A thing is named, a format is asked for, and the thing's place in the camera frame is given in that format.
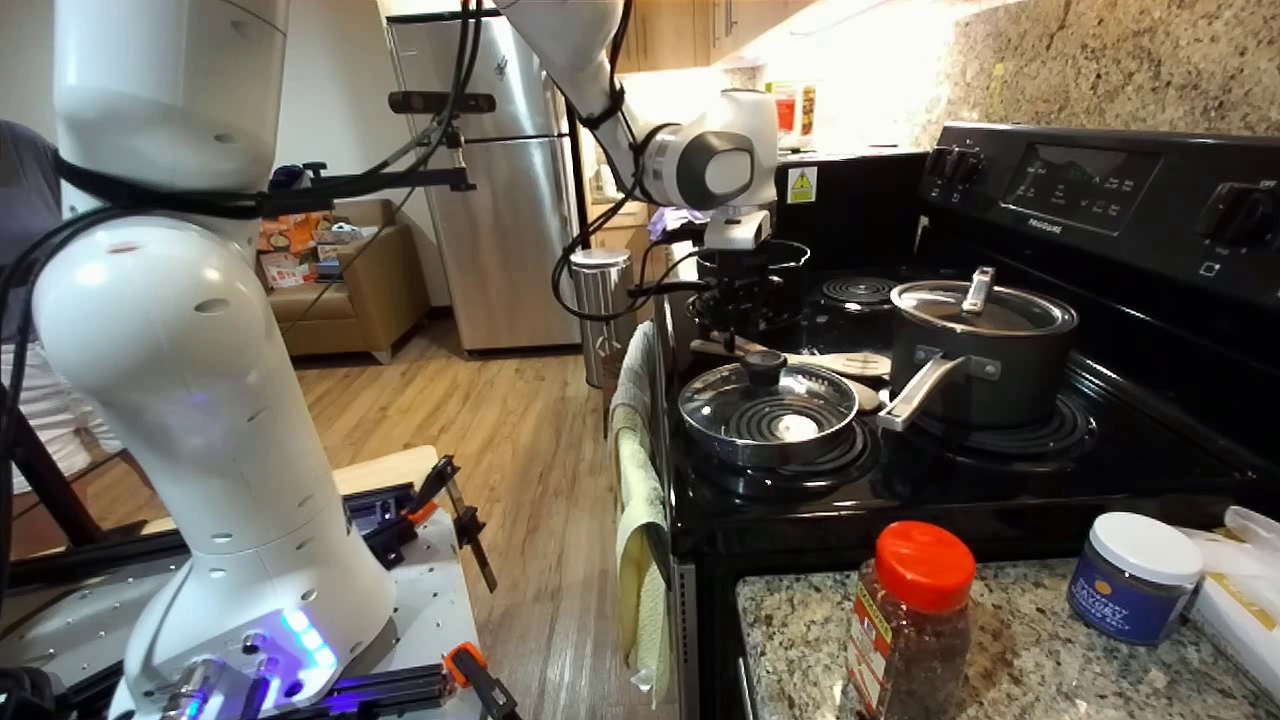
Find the spice container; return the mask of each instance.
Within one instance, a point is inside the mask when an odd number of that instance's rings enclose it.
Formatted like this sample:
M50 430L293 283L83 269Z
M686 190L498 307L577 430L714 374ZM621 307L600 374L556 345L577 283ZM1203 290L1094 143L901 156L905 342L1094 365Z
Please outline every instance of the spice container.
M1184 616L1203 572L1203 554L1176 530L1102 513L1093 520L1073 572L1073 614L1122 646L1158 646Z
M861 715L957 715L964 703L967 587L960 536L895 520L874 536L853 599L848 683Z

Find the wooden floor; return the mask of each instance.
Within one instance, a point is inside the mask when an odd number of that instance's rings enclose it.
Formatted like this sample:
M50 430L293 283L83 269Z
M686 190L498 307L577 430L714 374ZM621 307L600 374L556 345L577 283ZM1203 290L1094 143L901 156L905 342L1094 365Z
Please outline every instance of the wooden floor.
M577 353L465 356L447 318L430 318L395 360L309 360L299 384L337 470L412 445L456 458L498 577L488 598L465 555L478 646L524 715L673 715L616 659L603 395ZM112 530L164 517L119 460L74 494ZM14 517L14 554L54 544L39 509Z

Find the black pot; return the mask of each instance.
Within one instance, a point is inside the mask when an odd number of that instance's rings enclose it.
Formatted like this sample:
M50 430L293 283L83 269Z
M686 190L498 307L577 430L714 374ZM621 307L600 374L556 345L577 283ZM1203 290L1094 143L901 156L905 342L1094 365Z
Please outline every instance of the black pot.
M718 365L678 388L678 425L714 460L778 471L857 445L857 392L778 353Z
M1073 303L998 290L991 271L972 283L895 283L890 303L901 313L888 375L895 402L880 425L905 430L925 414L957 430L1013 430L1054 414L1079 323Z

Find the red lid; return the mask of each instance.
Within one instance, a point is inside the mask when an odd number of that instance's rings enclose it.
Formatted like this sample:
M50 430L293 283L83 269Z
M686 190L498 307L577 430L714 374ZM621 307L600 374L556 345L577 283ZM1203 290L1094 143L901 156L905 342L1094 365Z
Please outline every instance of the red lid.
M960 536L925 520L895 520L874 536L874 580L921 616L964 607L975 559Z

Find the stove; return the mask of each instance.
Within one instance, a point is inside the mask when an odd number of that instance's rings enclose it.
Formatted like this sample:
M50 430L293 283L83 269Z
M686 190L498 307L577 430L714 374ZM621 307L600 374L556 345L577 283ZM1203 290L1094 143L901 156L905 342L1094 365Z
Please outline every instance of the stove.
M1077 555L1108 509L1216 530L1280 517L1280 142L946 123L901 256L811 265L791 353L890 353L888 290L996 282L1079 313L1054 414L1032 430L882 433L788 471L726 470L673 442L685 701L740 715L736 580L857 570L888 520L960 533L978 559Z

